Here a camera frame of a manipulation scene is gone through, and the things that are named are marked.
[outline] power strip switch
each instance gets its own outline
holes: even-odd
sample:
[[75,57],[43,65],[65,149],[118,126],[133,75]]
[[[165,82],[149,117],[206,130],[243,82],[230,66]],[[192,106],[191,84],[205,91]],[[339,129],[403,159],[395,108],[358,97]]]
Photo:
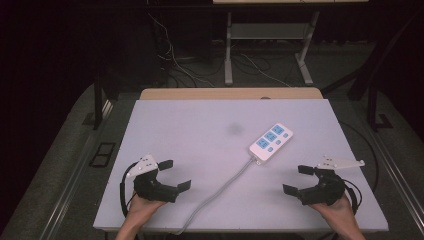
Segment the power strip switch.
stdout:
[[276,123],[249,147],[258,165],[265,164],[293,137],[293,132],[281,123]]

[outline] white table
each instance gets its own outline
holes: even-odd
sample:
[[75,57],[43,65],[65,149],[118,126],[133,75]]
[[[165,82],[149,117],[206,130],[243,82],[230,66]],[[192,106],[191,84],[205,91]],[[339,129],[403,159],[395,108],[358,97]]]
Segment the white table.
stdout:
[[[266,165],[252,164],[220,197],[202,209],[189,232],[304,232],[329,230],[322,217],[283,193],[282,184],[303,189],[318,183],[297,172],[315,166],[323,155],[354,159],[324,99],[140,100],[137,101],[94,222],[117,231],[124,217],[119,183],[125,169],[147,153],[158,162],[174,160],[158,180],[192,187],[160,208],[146,231],[176,232],[192,211],[219,189],[250,158],[248,146],[274,123],[294,132],[291,141]],[[386,231],[387,221],[359,168],[336,172],[362,191],[357,220],[363,231]],[[126,182],[126,198],[132,181]]]

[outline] black cable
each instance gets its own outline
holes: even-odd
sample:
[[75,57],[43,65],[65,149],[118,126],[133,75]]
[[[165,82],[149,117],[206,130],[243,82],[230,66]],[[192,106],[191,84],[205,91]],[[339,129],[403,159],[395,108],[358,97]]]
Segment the black cable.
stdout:
[[343,181],[345,181],[345,182],[349,183],[350,185],[352,185],[352,186],[356,189],[356,191],[358,191],[358,193],[359,193],[360,200],[359,200],[359,202],[358,202],[358,204],[357,204],[357,206],[356,206],[356,209],[354,209],[354,211],[353,211],[353,213],[354,213],[354,214],[356,214],[356,211],[358,210],[359,206],[361,206],[361,204],[362,204],[362,192],[361,192],[361,191],[359,190],[359,188],[358,188],[355,184],[353,184],[352,182],[350,182],[350,181],[348,181],[348,180],[346,180],[346,179],[343,179]]
[[[185,73],[184,71],[181,71],[181,70],[176,69],[176,68],[174,68],[174,69],[173,69],[173,71],[176,71],[176,72],[179,72],[179,73],[183,73],[184,75],[186,75],[187,77],[189,77],[189,78],[190,78],[190,80],[193,82],[194,87],[195,87],[195,88],[197,88],[196,80],[195,80],[192,76],[190,76],[189,74]],[[189,87],[189,86],[188,86],[188,85],[186,85],[183,81],[180,81],[180,82],[181,82],[181,83],[182,83],[185,87]]]
[[331,238],[331,240],[337,240],[337,239],[339,239],[339,234],[338,233],[335,233],[333,235],[333,237]]
[[126,204],[126,201],[125,201],[125,179],[126,179],[126,176],[127,176],[128,172],[131,170],[131,168],[133,168],[135,165],[137,165],[137,163],[138,162],[135,162],[135,163],[131,164],[127,168],[127,170],[125,170],[125,173],[122,176],[122,181],[119,184],[119,193],[120,193],[119,194],[119,197],[120,197],[120,200],[121,200],[121,209],[122,209],[122,213],[124,214],[125,217],[128,214],[127,204]]
[[283,82],[287,82],[287,80],[289,79],[289,76],[291,75],[291,73],[293,72],[293,69],[294,69],[294,66],[296,65],[296,63],[292,63],[291,64],[291,66],[290,66],[290,70],[289,70],[289,72],[286,74],[286,76],[284,77],[284,79],[283,79]]
[[185,70],[187,70],[187,71],[189,71],[189,72],[193,73],[193,75],[195,75],[195,77],[208,77],[208,76],[213,76],[213,75],[215,75],[215,74],[219,73],[219,71],[221,70],[222,66],[224,65],[224,60],[220,61],[220,64],[219,64],[219,66],[218,66],[218,69],[217,69],[217,70],[214,70],[213,72],[210,72],[210,73],[202,73],[202,74],[196,73],[195,71],[193,71],[192,69],[190,69],[190,68],[188,68],[188,67],[186,67],[186,66],[182,66],[182,65],[184,65],[184,64],[191,64],[191,63],[182,63],[182,62],[178,62],[178,64],[180,64],[180,67],[182,67],[182,68],[184,68]]
[[172,76],[171,74],[169,74],[169,72],[166,72],[166,74],[167,74],[170,78],[174,79],[175,83],[177,84],[177,85],[176,85],[176,88],[179,88],[179,87],[180,87],[180,84],[178,83],[178,79],[176,79],[174,76]]
[[380,166],[378,164],[377,155],[375,154],[374,148],[372,147],[371,143],[365,138],[365,136],[362,135],[358,130],[356,130],[355,128],[353,128],[352,126],[350,126],[349,124],[345,122],[339,121],[339,123],[345,125],[346,127],[350,128],[352,131],[356,132],[367,143],[368,147],[370,148],[373,159],[374,159],[374,163],[375,163],[375,180],[371,188],[372,192],[374,193],[377,189],[378,181],[380,179]]
[[127,202],[127,208],[128,208],[128,206],[130,205],[130,203],[131,203],[132,199],[135,197],[135,195],[137,195],[137,193],[134,193],[134,194],[132,195],[132,197],[130,198],[130,200],[128,200],[128,202]]

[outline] forearm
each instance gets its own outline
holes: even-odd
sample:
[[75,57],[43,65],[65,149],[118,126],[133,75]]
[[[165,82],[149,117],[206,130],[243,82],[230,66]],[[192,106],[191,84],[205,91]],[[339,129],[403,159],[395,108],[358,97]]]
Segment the forearm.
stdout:
[[134,240],[141,227],[141,225],[134,224],[128,219],[125,220],[121,229],[119,229],[116,240]]
[[356,219],[353,217],[343,217],[341,219],[333,219],[328,217],[327,223],[330,227],[344,240],[364,240],[365,237],[359,229]]

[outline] human hand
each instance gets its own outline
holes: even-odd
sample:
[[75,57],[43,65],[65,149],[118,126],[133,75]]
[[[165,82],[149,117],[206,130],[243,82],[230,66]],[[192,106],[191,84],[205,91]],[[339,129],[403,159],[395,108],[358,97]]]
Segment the human hand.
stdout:
[[149,201],[139,197],[137,194],[132,198],[127,217],[122,224],[117,240],[133,240],[140,228],[153,216],[159,207],[166,202]]
[[343,239],[365,239],[356,222],[349,199],[345,194],[331,206],[325,203],[311,204],[309,206],[317,210],[327,221],[328,225]]

